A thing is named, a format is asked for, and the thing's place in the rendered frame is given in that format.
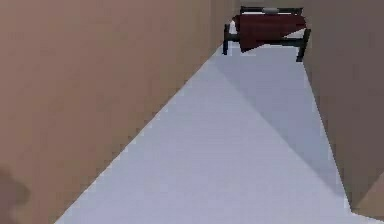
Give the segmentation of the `dark red blanket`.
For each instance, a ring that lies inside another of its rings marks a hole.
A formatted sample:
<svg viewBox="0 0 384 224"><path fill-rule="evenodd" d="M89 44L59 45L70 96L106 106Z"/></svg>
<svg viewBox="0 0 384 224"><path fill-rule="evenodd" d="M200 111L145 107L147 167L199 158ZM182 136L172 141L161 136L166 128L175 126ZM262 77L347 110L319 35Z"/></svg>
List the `dark red blanket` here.
<svg viewBox="0 0 384 224"><path fill-rule="evenodd" d="M302 16L291 14L241 14L234 21L242 53L306 27Z"/></svg>

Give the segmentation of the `black frame bed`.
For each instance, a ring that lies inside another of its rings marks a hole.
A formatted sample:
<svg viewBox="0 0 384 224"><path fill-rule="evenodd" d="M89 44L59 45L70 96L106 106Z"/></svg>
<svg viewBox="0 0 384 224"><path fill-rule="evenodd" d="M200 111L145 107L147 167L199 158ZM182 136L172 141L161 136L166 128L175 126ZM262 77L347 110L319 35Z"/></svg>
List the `black frame bed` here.
<svg viewBox="0 0 384 224"><path fill-rule="evenodd" d="M240 11L237 15L241 15L241 14L264 14L264 13L262 13L263 8L268 8L268 7L241 6ZM304 16L302 15L302 11L303 11L302 7L300 7L300 8L278 8L278 9L279 9L279 13L275 14L275 15L291 14L291 15L300 15L304 18ZM230 23L224 25L223 43L222 43L222 54L223 55L228 54L230 42L237 42L239 44L239 35L237 34L237 31L236 31L234 17L232 18ZM306 24L306 27L304 29L301 29L301 30L293 32L293 33L291 33L285 37L282 37L280 40L267 41L265 44L297 47L298 48L298 54L296 57L296 61L302 62L304 55L305 55L306 48L307 48L307 44L309 41L310 34L311 34L311 29L308 28L307 24Z"/></svg>

